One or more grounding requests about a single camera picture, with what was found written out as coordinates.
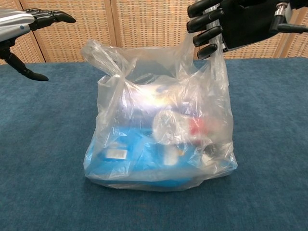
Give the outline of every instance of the blue package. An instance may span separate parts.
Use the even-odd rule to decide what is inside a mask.
[[[85,159],[85,174],[92,181],[102,185],[178,187],[200,174],[203,162],[194,145],[158,144],[150,129],[118,130],[120,135],[102,150],[96,151],[96,141],[92,140]],[[170,150],[178,151],[177,159],[166,163],[172,155]]]

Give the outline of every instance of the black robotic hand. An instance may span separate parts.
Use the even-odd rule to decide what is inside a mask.
[[[10,51],[18,37],[31,30],[41,29],[53,23],[74,23],[76,20],[62,11],[28,9],[24,12],[11,9],[0,9],[0,59],[17,70],[23,76],[37,81],[48,81],[42,74],[34,73]]]
[[[206,11],[215,5],[216,10]],[[204,31],[193,38],[196,47],[206,45],[210,39],[222,34],[224,51],[232,51],[279,32],[308,32],[304,26],[287,24],[292,8],[304,6],[308,6],[308,0],[201,0],[187,9],[188,16],[194,18],[187,23],[187,31]],[[209,23],[218,19],[221,26],[207,28]],[[216,49],[216,44],[209,44],[198,52],[198,58],[206,59]]]

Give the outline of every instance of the beige background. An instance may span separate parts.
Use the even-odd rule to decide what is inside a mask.
[[[187,6],[194,0],[2,0],[1,7],[62,10],[75,24],[55,23],[17,39],[12,51],[25,63],[80,62],[88,39],[125,48],[175,46],[186,33]],[[308,25],[307,8],[292,22]],[[279,34],[225,54],[233,58],[308,57],[308,36]]]

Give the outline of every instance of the white label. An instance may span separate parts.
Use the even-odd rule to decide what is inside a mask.
[[[127,150],[109,149],[106,153],[106,158],[125,160],[126,155],[127,155]]]

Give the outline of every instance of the plastic bag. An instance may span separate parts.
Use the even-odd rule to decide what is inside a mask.
[[[222,47],[198,70],[193,36],[172,48],[122,49],[89,40],[82,49],[107,74],[98,81],[99,113],[84,159],[91,181],[179,191],[237,168]]]

